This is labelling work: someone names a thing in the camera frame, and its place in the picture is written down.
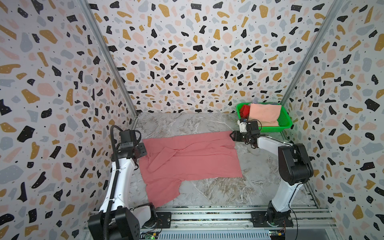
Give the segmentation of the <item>peach folded t shirt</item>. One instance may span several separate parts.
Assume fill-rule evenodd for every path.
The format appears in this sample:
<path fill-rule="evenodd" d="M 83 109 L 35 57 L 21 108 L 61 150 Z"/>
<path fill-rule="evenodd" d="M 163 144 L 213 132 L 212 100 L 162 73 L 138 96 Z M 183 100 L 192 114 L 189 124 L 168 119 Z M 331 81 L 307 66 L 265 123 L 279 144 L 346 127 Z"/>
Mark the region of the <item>peach folded t shirt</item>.
<path fill-rule="evenodd" d="M 280 105 L 250 104 L 248 120 L 258 120 L 263 127 L 277 127 L 281 109 Z"/>

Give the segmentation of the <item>dusty pink t shirt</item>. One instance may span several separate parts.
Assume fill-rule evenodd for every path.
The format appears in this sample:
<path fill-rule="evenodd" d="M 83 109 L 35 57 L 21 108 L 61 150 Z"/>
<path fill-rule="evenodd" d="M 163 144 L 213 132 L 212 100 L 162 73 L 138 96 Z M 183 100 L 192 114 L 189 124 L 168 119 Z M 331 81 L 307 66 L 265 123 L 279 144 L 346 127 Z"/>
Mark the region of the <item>dusty pink t shirt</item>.
<path fill-rule="evenodd" d="M 231 132 L 144 139 L 139 160 L 148 199 L 161 207 L 177 198 L 184 181 L 240 178 L 242 170 Z"/>

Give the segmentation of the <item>right corner aluminium post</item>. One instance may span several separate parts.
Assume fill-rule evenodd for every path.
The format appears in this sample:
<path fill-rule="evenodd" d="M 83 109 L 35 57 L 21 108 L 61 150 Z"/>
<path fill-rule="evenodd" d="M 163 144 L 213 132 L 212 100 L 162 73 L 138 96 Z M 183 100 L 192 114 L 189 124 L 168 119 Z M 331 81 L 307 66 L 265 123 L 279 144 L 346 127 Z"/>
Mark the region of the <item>right corner aluminium post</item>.
<path fill-rule="evenodd" d="M 317 35 L 314 38 L 314 41 L 310 45 L 308 52 L 306 53 L 305 57 L 303 58 L 302 63 L 299 65 L 298 70 L 296 71 L 293 80 L 291 81 L 290 85 L 287 88 L 286 93 L 283 96 L 283 99 L 281 100 L 280 104 L 284 106 L 291 95 L 291 93 L 295 90 L 295 87 L 299 83 L 302 75 L 304 74 L 304 71 L 306 70 L 306 67 L 310 63 L 311 59 L 314 57 L 315 53 L 317 52 L 318 47 L 320 46 L 325 34 L 327 33 L 329 27 L 331 26 L 333 20 L 336 18 L 337 13 L 339 12 L 340 8 L 343 5 L 342 0 L 334 0 L 330 6 L 329 11 L 327 12 L 327 15 L 325 17 L 325 20 L 323 21 L 322 25 L 320 26 L 320 29 L 317 33 Z"/>

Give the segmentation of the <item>left green circuit board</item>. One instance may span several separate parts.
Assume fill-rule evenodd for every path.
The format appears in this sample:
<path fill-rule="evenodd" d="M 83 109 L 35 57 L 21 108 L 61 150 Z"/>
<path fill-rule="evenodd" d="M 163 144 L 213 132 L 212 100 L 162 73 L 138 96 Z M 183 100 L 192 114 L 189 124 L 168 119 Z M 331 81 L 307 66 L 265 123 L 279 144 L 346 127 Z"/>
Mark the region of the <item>left green circuit board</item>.
<path fill-rule="evenodd" d="M 158 237 L 158 232 L 143 232 L 140 234 L 139 240 L 157 240 Z"/>

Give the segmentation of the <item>corner aluminium post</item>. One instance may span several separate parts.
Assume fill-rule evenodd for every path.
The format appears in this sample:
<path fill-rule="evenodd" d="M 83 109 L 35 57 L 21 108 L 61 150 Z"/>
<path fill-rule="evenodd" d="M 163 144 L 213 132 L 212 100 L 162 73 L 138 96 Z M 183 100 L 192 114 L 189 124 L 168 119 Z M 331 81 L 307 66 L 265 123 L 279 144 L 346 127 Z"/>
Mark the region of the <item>corner aluminium post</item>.
<path fill-rule="evenodd" d="M 138 113 L 134 107 L 134 104 L 132 103 L 132 100 L 131 100 L 129 93 L 126 89 L 126 86 L 123 83 L 122 77 L 119 74 L 118 68 L 117 68 L 117 66 L 116 66 L 116 64 L 112 58 L 111 52 L 109 51 L 109 48 L 108 48 L 108 45 L 104 41 L 102 32 L 101 32 L 101 30 L 97 24 L 97 21 L 96 21 L 93 13 L 91 11 L 89 3 L 86 0 L 79 0 L 78 3 L 80 5 L 82 12 L 85 15 L 85 19 L 87 20 L 87 22 L 90 25 L 90 29 L 92 30 L 97 43 L 100 46 L 100 50 L 101 50 L 103 56 L 105 57 L 106 63 L 108 64 L 110 70 L 112 71 L 112 74 L 113 74 L 113 76 L 117 82 L 117 85 L 122 92 L 122 95 L 123 95 L 125 102 L 128 106 L 129 113 L 132 115 L 132 118 L 135 120 L 138 117 Z"/>
<path fill-rule="evenodd" d="M 318 47 L 320 46 L 325 34 L 327 33 L 329 27 L 331 26 L 333 20 L 336 18 L 337 13 L 339 12 L 340 8 L 343 5 L 342 0 L 334 0 L 330 6 L 329 11 L 327 12 L 327 15 L 325 17 L 325 20 L 323 21 L 322 25 L 320 26 L 320 29 L 317 33 L 317 35 L 314 38 L 314 41 L 310 45 L 308 52 L 306 53 L 305 57 L 303 58 L 302 63 L 299 65 L 298 70 L 296 71 L 293 80 L 291 81 L 290 85 L 287 88 L 286 93 L 283 96 L 283 99 L 281 100 L 280 104 L 284 106 L 291 95 L 291 93 L 295 90 L 295 87 L 299 83 L 302 75 L 304 74 L 304 71 L 306 70 L 306 67 L 310 63 L 311 59 L 314 57 L 315 53 L 317 52 Z"/>

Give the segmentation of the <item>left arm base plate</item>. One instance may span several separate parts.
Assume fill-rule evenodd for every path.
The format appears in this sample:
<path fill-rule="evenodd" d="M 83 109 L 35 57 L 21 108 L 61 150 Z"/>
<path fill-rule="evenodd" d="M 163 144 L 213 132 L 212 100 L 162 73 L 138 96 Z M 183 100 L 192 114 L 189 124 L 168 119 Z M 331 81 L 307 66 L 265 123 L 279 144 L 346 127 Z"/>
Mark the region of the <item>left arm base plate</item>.
<path fill-rule="evenodd" d="M 172 213 L 171 212 L 159 212 L 151 215 L 154 225 L 152 228 L 157 229 L 170 229 Z"/>

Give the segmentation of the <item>green plastic basket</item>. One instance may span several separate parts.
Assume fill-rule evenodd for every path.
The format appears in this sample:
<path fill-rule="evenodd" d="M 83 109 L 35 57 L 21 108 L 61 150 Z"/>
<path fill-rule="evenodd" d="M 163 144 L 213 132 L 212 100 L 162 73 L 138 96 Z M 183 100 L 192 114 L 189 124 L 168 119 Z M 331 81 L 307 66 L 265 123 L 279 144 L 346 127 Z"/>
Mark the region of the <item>green plastic basket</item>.
<path fill-rule="evenodd" d="M 238 118 L 240 119 L 240 114 L 239 114 L 239 110 L 240 108 L 243 106 L 243 105 L 250 105 L 252 103 L 240 103 L 240 104 L 237 104 L 236 105 L 236 112 L 237 112 L 237 115 L 238 115 Z M 263 104 L 263 105 L 267 105 L 267 104 L 270 104 L 270 105 L 279 105 L 279 104 L 275 104 L 275 103 L 258 103 L 258 104 Z M 279 126 L 277 127 L 261 127 L 260 130 L 262 133 L 279 133 L 279 132 L 282 132 L 283 130 L 285 129 L 289 129 L 293 122 L 292 120 L 290 119 L 287 111 L 285 110 L 284 107 L 282 107 L 281 109 L 281 114 L 278 118 L 278 123 L 279 123 Z"/>

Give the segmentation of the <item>aluminium rail frame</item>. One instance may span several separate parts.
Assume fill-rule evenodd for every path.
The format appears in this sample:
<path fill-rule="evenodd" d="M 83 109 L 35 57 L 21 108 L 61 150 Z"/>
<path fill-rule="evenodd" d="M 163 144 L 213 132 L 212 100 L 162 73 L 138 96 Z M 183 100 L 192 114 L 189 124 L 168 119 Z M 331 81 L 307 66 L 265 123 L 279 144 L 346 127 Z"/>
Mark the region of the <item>aluminium rail frame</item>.
<path fill-rule="evenodd" d="M 246 207 L 164 207 L 171 212 L 170 229 L 142 229 L 158 232 L 158 240 L 270 240 L 269 231 L 284 231 L 286 240 L 341 240 L 329 210 L 315 206 L 294 206 L 293 227 L 254 228 L 251 212 L 265 211 L 266 206 Z"/>

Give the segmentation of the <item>red t shirt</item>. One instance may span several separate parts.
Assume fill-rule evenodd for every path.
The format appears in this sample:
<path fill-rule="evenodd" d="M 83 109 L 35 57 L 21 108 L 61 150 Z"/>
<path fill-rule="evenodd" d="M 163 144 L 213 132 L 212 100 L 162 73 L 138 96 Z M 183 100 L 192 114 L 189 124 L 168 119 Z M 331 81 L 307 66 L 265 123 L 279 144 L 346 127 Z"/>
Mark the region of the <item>red t shirt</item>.
<path fill-rule="evenodd" d="M 250 115 L 250 105 L 243 105 L 240 110 L 239 110 L 239 114 L 240 114 L 240 118 L 241 119 L 244 119 L 244 120 L 248 120 L 249 119 L 249 115 Z"/>

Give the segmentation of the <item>left corner aluminium post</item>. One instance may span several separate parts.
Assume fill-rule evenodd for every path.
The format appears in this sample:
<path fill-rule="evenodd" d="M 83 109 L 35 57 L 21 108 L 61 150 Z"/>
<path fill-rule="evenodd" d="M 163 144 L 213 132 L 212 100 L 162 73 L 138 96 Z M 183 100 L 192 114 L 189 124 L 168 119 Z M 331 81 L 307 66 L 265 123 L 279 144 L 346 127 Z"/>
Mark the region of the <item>left corner aluminium post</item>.
<path fill-rule="evenodd" d="M 79 0 L 78 3 L 80 5 L 82 12 L 85 15 L 85 19 L 87 20 L 87 22 L 90 25 L 90 29 L 92 30 L 97 43 L 100 46 L 100 50 L 101 50 L 103 56 L 105 57 L 106 63 L 108 64 L 110 70 L 112 71 L 112 74 L 113 74 L 113 76 L 117 82 L 117 85 L 122 92 L 122 95 L 123 95 L 125 102 L 128 106 L 129 113 L 132 115 L 132 118 L 135 120 L 138 117 L 138 113 L 134 107 L 134 104 L 132 103 L 132 100 L 131 100 L 129 93 L 126 89 L 126 86 L 123 83 L 122 77 L 119 74 L 118 68 L 117 68 L 117 66 L 116 66 L 116 64 L 112 58 L 111 52 L 109 51 L 109 48 L 108 48 L 108 45 L 104 41 L 102 32 L 101 32 L 101 30 L 97 24 L 97 21 L 96 21 L 93 13 L 91 11 L 89 3 L 86 0 Z"/>

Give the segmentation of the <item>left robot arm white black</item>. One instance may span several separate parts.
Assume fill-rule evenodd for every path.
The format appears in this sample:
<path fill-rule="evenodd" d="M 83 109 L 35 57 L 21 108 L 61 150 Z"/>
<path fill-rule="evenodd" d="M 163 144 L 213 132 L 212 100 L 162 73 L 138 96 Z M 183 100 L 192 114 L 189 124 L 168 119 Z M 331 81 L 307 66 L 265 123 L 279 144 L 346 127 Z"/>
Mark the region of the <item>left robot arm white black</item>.
<path fill-rule="evenodd" d="M 111 182 L 99 213 L 92 215 L 88 228 L 94 240 L 138 240 L 141 227 L 156 219 L 156 211 L 151 203 L 129 207 L 131 177 L 136 168 L 136 160 L 146 156 L 144 143 L 136 147 L 118 150 L 119 166 L 112 163 Z"/>

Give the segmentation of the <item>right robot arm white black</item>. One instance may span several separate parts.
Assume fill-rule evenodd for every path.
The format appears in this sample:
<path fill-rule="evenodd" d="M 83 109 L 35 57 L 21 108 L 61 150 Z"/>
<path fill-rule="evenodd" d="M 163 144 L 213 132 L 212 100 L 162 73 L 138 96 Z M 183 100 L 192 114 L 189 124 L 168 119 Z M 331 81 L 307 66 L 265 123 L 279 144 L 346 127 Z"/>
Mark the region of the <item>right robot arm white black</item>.
<path fill-rule="evenodd" d="M 314 175 L 314 170 L 303 144 L 293 144 L 276 140 L 270 136 L 234 131 L 230 137 L 235 142 L 244 142 L 252 147 L 266 150 L 278 157 L 281 181 L 274 198 L 266 211 L 251 212 L 251 222 L 255 228 L 292 227 L 291 203 L 301 186 Z"/>

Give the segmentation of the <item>right circuit board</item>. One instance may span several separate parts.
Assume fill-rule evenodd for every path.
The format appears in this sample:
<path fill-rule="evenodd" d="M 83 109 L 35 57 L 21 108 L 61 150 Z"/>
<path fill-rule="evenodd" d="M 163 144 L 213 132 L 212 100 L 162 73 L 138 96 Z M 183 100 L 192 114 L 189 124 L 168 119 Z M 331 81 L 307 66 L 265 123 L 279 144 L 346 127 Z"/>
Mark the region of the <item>right circuit board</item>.
<path fill-rule="evenodd" d="M 284 231 L 269 231 L 271 240 L 285 240 L 286 233 Z"/>

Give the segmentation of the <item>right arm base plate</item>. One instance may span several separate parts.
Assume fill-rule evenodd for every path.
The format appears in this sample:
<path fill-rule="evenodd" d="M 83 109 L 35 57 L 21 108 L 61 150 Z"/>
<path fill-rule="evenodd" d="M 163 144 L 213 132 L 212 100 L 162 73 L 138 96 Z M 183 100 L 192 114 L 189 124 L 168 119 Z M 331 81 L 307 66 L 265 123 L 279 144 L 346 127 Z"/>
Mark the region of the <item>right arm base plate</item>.
<path fill-rule="evenodd" d="M 251 222 L 254 228 L 283 228 L 294 226 L 290 210 L 276 213 L 270 210 L 253 211 L 251 212 Z"/>

